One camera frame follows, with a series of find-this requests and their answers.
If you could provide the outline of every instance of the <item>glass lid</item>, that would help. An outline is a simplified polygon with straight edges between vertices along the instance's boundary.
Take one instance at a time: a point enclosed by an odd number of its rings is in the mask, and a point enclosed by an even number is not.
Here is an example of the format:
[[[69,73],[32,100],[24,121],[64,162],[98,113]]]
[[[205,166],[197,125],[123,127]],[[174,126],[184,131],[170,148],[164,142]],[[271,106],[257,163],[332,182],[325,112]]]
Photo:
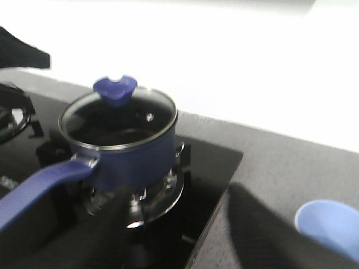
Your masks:
[[[60,117],[60,131],[70,142],[94,150],[127,149],[154,140],[177,119],[172,99],[157,90],[136,87],[120,106],[101,94],[78,99]]]

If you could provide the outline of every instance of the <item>light blue bowl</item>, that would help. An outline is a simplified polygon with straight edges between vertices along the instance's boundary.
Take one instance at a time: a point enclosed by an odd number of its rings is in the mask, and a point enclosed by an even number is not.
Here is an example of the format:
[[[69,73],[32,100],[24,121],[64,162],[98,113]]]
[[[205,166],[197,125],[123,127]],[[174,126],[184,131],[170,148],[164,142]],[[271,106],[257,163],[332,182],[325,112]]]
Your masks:
[[[296,229],[318,243],[359,262],[359,211],[332,200],[314,200],[301,206]]]

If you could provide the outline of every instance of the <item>blue saucepan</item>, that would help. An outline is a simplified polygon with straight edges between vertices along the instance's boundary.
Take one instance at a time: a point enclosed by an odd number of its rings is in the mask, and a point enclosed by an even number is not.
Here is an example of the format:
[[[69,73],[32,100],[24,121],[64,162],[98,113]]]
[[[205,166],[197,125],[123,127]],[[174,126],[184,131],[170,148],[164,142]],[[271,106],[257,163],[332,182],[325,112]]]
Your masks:
[[[94,90],[59,118],[73,157],[38,171],[0,200],[0,231],[57,184],[85,180],[102,191],[124,184],[143,189],[174,165],[177,109],[170,97],[137,87],[128,76],[103,78]]]

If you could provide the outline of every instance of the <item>blue silicone knob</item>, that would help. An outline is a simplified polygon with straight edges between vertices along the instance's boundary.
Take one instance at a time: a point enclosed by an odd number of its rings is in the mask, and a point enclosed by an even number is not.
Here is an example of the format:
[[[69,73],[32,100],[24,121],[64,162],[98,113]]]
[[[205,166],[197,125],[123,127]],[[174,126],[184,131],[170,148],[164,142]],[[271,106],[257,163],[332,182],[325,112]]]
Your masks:
[[[123,76],[119,81],[112,81],[108,77],[95,82],[93,89],[113,107],[126,105],[137,87],[137,81],[129,76]]]

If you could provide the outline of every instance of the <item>pot rim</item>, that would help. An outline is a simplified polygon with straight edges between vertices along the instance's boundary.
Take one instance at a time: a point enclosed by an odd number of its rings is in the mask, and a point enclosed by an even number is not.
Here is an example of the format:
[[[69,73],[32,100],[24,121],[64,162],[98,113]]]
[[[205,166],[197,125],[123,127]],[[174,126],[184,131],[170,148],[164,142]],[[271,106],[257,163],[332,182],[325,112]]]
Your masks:
[[[128,150],[128,149],[132,149],[144,144],[149,143],[150,141],[153,141],[155,139],[157,139],[158,137],[160,137],[161,135],[163,135],[164,133],[166,133],[166,131],[168,131],[177,121],[177,117],[178,117],[178,110],[176,107],[176,104],[174,103],[174,101],[172,100],[172,98],[165,94],[164,92],[160,91],[160,90],[156,90],[156,89],[149,89],[149,88],[145,88],[145,87],[141,87],[138,86],[136,87],[136,89],[141,89],[141,90],[146,90],[146,91],[153,91],[156,92],[158,94],[161,94],[162,96],[164,96],[165,98],[167,98],[171,104],[173,105],[173,115],[172,118],[170,119],[170,121],[168,122],[168,124],[162,128],[159,132],[155,133],[154,135],[143,139],[143,140],[139,140],[133,143],[127,143],[127,144],[120,144],[120,145],[110,145],[110,146],[99,146],[99,145],[93,145],[93,144],[89,144],[89,143],[84,143],[78,140],[73,139],[65,130],[64,124],[63,124],[63,117],[66,114],[66,112],[68,112],[69,109],[72,109],[76,104],[80,103],[81,101],[83,101],[84,99],[88,98],[89,96],[98,96],[99,94],[97,92],[91,92],[89,94],[86,94],[78,99],[76,99],[74,102],[72,102],[60,115],[59,120],[58,120],[58,128],[59,131],[61,133],[61,135],[69,142],[71,142],[74,145],[80,146],[82,148],[85,149],[89,149],[89,150],[94,150],[94,151],[124,151],[124,150]]]

